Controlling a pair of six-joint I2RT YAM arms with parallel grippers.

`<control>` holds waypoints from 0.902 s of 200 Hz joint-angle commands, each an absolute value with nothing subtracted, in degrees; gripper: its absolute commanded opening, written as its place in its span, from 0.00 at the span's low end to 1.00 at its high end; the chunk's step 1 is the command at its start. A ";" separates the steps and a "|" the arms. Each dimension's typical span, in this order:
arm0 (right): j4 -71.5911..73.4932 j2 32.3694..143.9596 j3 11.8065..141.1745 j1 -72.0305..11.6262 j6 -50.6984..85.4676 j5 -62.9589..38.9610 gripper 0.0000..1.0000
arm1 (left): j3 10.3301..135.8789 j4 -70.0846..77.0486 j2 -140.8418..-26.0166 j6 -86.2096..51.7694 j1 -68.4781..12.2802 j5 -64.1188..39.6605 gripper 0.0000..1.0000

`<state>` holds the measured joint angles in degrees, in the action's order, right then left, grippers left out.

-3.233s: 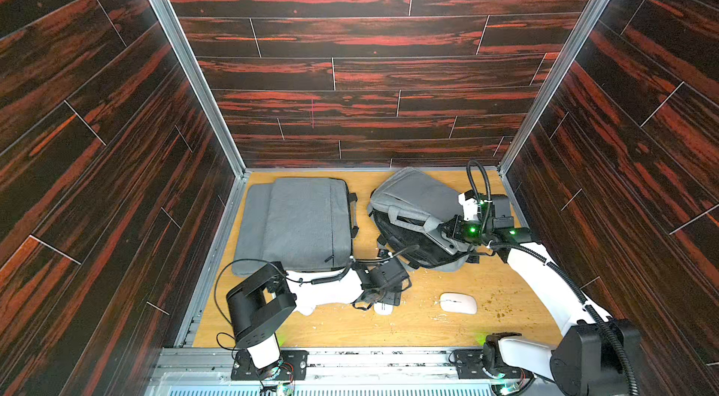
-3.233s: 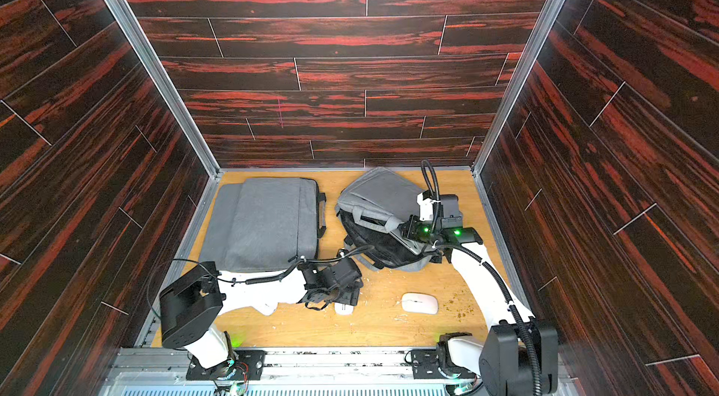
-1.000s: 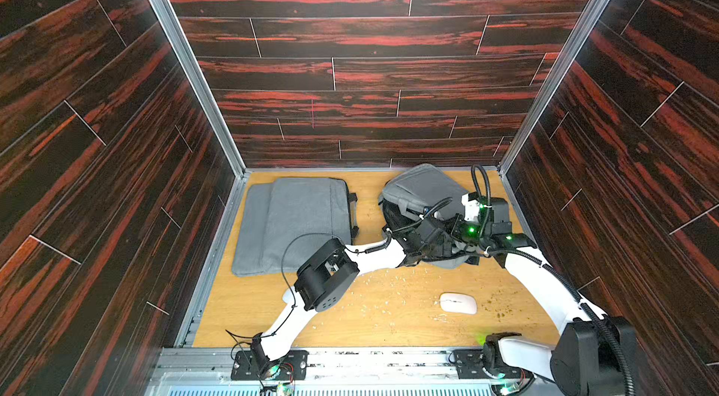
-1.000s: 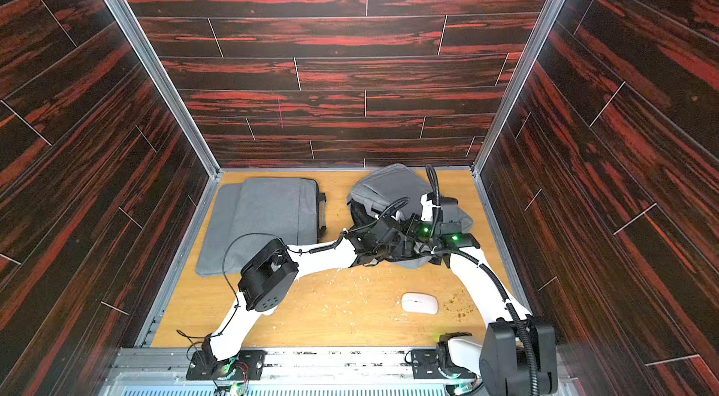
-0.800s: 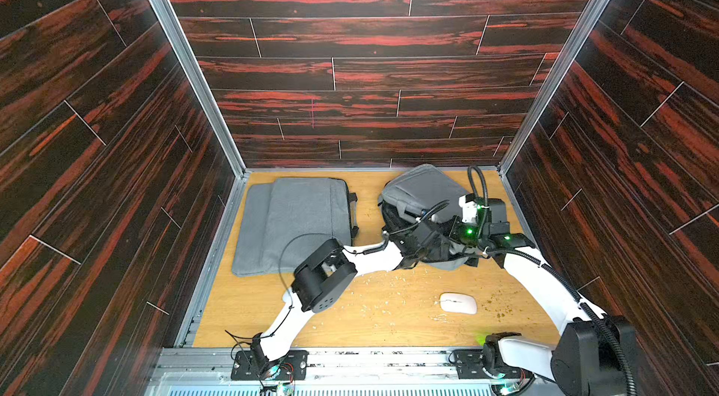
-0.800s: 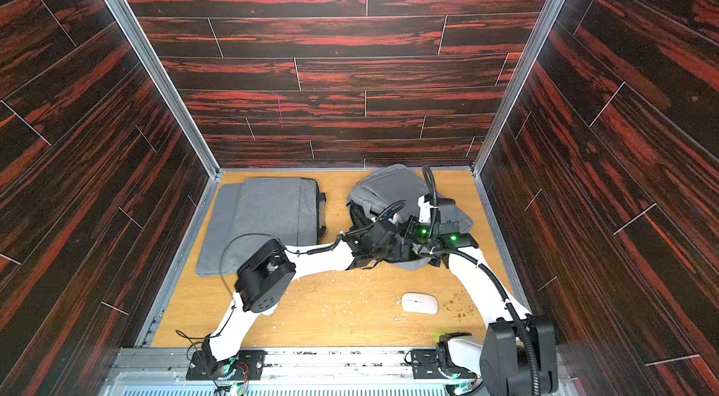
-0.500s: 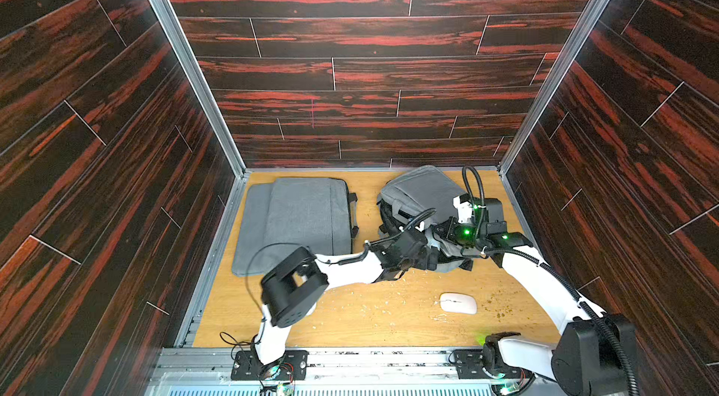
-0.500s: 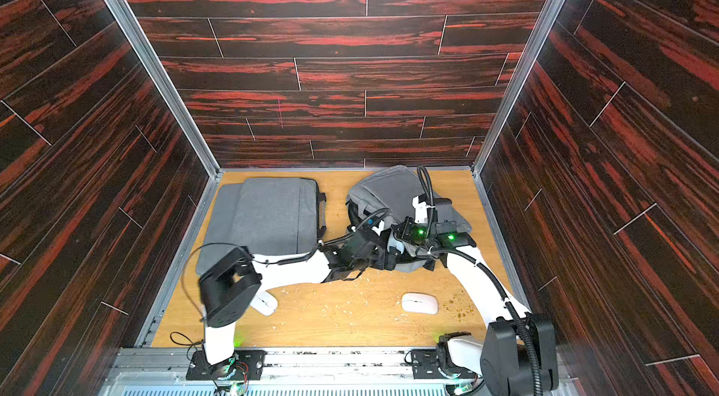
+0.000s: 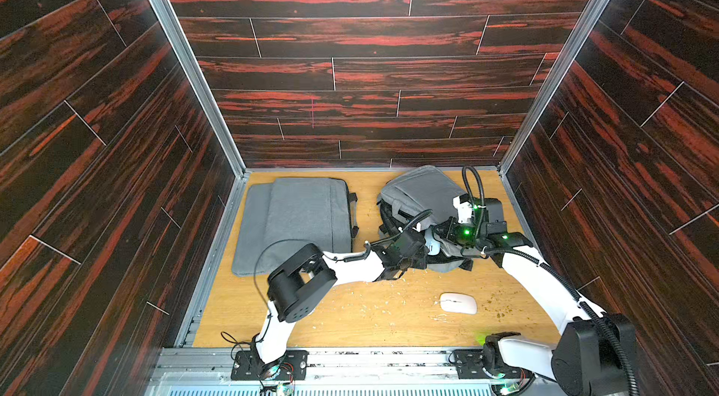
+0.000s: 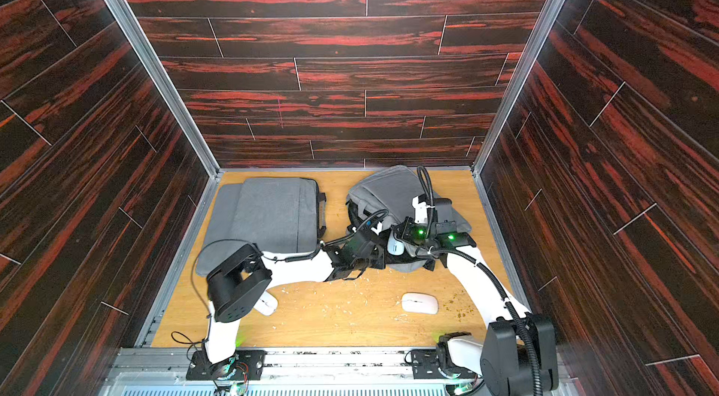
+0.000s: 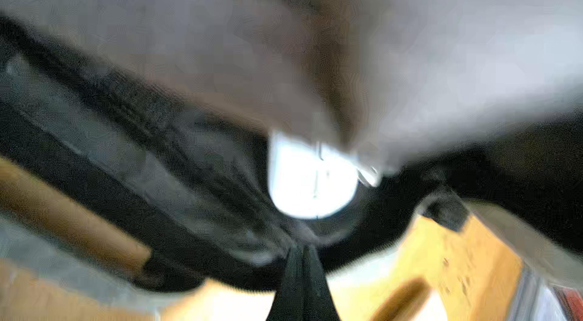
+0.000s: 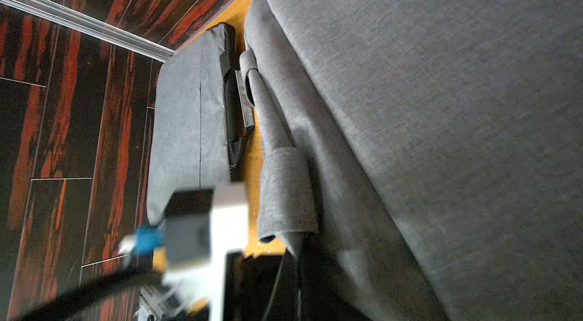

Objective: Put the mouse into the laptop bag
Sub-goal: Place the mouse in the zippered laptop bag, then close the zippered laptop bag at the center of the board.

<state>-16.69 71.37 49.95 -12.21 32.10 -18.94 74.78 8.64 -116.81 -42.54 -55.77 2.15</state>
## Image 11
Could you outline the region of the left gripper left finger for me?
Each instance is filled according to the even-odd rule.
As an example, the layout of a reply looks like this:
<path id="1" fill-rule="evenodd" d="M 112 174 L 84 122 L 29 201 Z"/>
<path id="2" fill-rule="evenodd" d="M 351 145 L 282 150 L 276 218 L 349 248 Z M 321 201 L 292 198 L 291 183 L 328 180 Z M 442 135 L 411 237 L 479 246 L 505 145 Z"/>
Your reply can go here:
<path id="1" fill-rule="evenodd" d="M 303 248 L 288 253 L 285 271 L 276 291 L 267 321 L 304 319 Z"/>

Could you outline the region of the grey laptop bag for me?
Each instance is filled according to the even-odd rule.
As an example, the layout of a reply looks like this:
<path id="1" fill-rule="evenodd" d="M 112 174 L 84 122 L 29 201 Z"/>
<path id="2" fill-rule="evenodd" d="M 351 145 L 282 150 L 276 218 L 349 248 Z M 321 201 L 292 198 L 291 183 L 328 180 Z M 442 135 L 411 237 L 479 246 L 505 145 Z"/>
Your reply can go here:
<path id="1" fill-rule="evenodd" d="M 338 213 L 273 204 L 269 138 L 382 175 Z M 277 287 L 419 215 L 474 213 L 582 286 L 582 0 L 1 0 L 1 153 L 152 251 L 134 277 Z"/>

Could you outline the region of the pale blue computer mouse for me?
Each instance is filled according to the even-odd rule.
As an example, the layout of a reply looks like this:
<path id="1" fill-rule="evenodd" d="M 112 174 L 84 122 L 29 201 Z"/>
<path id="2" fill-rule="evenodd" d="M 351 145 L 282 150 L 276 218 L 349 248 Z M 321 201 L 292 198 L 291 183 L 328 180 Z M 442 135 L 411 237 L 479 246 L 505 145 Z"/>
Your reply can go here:
<path id="1" fill-rule="evenodd" d="M 296 219 L 323 219 L 347 207 L 361 186 L 377 187 L 381 173 L 324 143 L 305 143 L 282 131 L 269 138 L 267 184 L 275 207 Z"/>

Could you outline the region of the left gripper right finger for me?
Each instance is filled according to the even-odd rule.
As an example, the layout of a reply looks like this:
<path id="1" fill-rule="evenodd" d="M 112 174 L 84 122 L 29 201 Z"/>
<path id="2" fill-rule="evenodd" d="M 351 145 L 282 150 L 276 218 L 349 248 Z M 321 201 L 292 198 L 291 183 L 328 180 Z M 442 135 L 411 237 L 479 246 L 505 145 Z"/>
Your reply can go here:
<path id="1" fill-rule="evenodd" d="M 304 248 L 302 266 L 303 320 L 340 321 L 315 247 Z"/>

